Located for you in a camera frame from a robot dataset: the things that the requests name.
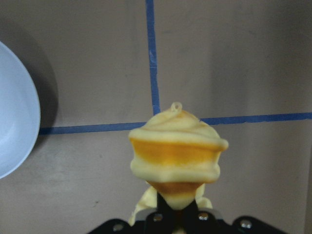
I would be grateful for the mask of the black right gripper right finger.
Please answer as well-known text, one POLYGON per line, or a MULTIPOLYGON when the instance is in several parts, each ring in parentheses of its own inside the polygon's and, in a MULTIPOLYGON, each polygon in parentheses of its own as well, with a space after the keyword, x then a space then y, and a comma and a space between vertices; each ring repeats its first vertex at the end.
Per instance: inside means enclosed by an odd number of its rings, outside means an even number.
POLYGON ((195 201, 182 210, 182 226, 188 234, 284 234, 285 232, 252 216, 240 216, 231 224, 210 208, 199 208, 195 201))

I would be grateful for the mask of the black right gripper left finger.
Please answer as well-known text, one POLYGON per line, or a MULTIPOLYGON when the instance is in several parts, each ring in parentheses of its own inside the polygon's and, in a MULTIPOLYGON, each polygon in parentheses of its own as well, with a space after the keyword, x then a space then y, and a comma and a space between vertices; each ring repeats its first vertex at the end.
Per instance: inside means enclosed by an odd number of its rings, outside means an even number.
POLYGON ((156 207, 136 214, 130 225, 122 219, 109 219, 91 230, 91 234, 171 234, 176 226, 176 213, 158 193, 156 207))

